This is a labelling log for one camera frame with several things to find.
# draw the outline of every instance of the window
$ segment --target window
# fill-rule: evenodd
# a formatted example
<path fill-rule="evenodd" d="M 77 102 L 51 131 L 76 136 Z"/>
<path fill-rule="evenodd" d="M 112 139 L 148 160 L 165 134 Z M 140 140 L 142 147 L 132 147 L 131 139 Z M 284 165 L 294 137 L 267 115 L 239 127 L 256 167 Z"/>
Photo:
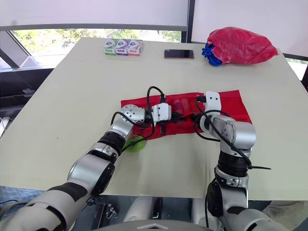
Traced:
<path fill-rule="evenodd" d="M 11 68 L 1 57 L 0 57 L 0 69 L 8 69 Z"/>
<path fill-rule="evenodd" d="M 181 31 L 79 28 L 15 30 L 12 33 L 42 65 L 61 61 L 82 37 L 181 42 Z"/>
<path fill-rule="evenodd" d="M 295 72 L 299 80 L 302 80 L 304 77 L 304 73 L 308 66 L 308 61 L 299 60 L 299 59 L 290 59 L 286 58 L 288 64 L 292 68 L 292 70 Z"/>

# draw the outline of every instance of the green ball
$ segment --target green ball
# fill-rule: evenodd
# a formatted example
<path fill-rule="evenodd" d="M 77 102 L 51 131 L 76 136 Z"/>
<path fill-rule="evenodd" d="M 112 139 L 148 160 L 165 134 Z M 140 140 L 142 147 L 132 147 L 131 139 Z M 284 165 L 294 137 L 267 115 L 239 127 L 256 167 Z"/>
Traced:
<path fill-rule="evenodd" d="M 126 147 L 130 143 L 135 142 L 135 141 L 140 140 L 140 139 L 142 139 L 142 136 L 136 136 L 135 138 L 129 138 L 126 141 L 124 147 Z M 140 152 L 141 149 L 143 149 L 145 147 L 145 145 L 146 145 L 146 141 L 140 141 L 140 142 L 136 143 L 135 145 L 127 148 L 126 151 L 129 152 L 129 153 L 137 153 L 137 152 Z"/>

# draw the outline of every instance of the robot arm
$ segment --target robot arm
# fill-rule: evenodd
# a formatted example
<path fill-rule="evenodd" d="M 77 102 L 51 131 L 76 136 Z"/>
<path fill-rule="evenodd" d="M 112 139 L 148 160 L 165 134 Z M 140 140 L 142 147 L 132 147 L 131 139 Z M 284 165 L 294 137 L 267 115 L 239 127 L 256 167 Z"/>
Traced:
<path fill-rule="evenodd" d="M 153 106 L 151 112 L 130 104 L 121 112 L 134 123 L 148 121 L 149 113 L 152 113 L 155 124 L 171 118 L 171 107 L 167 103 Z M 107 187 L 115 170 L 114 163 L 121 155 L 132 128 L 133 124 L 124 117 L 115 121 L 103 137 L 73 164 L 66 183 L 50 188 L 0 222 L 0 230 L 68 230 L 85 203 Z"/>
<path fill-rule="evenodd" d="M 210 102 L 210 107 L 206 108 L 220 110 L 218 93 L 209 92 L 205 96 L 206 101 Z M 235 121 L 219 112 L 203 116 L 200 128 L 220 140 L 220 154 L 214 170 L 215 180 L 209 184 L 206 195 L 206 211 L 213 219 L 211 223 L 219 224 L 215 221 L 219 219 L 228 231 L 287 231 L 283 225 L 271 220 L 262 212 L 248 209 L 248 162 L 225 142 L 232 144 L 249 158 L 256 142 L 255 128 L 250 123 Z"/>

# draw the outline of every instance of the cardboard box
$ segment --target cardboard box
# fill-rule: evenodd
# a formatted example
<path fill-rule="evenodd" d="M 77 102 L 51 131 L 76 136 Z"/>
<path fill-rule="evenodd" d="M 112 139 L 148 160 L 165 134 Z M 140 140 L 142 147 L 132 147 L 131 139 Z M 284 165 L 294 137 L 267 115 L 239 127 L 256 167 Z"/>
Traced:
<path fill-rule="evenodd" d="M 140 56 L 143 50 L 143 41 L 132 39 L 127 47 L 128 55 Z"/>
<path fill-rule="evenodd" d="M 119 39 L 119 41 L 115 45 L 116 54 L 117 55 L 128 55 L 127 53 L 128 43 L 129 43 L 129 40 Z"/>
<path fill-rule="evenodd" d="M 116 55 L 116 47 L 117 39 L 108 39 L 108 41 L 104 45 L 104 52 L 107 55 Z"/>

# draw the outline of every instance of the red plastic bag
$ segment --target red plastic bag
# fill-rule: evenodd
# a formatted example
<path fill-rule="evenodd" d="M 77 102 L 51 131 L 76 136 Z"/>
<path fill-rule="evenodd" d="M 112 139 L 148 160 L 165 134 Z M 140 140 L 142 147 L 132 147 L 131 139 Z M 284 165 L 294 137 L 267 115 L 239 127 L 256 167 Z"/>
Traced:
<path fill-rule="evenodd" d="M 214 30 L 207 43 L 215 46 L 212 53 L 222 64 L 258 64 L 278 54 L 266 37 L 236 27 Z"/>
<path fill-rule="evenodd" d="M 193 129 L 193 120 L 191 119 L 191 114 L 199 114 L 200 111 L 196 107 L 195 100 L 197 96 L 204 95 L 204 93 L 193 92 L 193 93 L 185 93 L 178 95 L 167 95 L 166 103 L 171 105 L 172 112 L 178 112 L 182 114 L 185 120 L 177 122 L 177 123 L 165 123 L 166 132 L 165 135 L 175 135 L 182 133 L 194 133 Z M 240 92 L 238 90 L 220 92 L 220 101 L 221 101 L 221 110 L 228 113 L 233 119 L 242 122 L 251 123 L 250 117 L 245 109 L 245 106 L 242 102 Z M 155 104 L 160 103 L 160 95 L 150 96 L 150 106 L 152 107 Z M 138 107 L 147 107 L 146 97 L 134 99 L 134 100 L 122 100 L 121 107 L 133 104 Z M 199 103 L 201 108 L 204 109 L 203 103 Z M 148 128 L 140 128 L 135 126 L 133 128 L 133 134 L 140 134 L 143 137 L 146 137 L 151 134 L 152 128 L 149 126 Z M 162 137 L 160 134 L 160 126 L 157 125 L 155 127 L 154 135 L 149 138 L 156 139 Z"/>

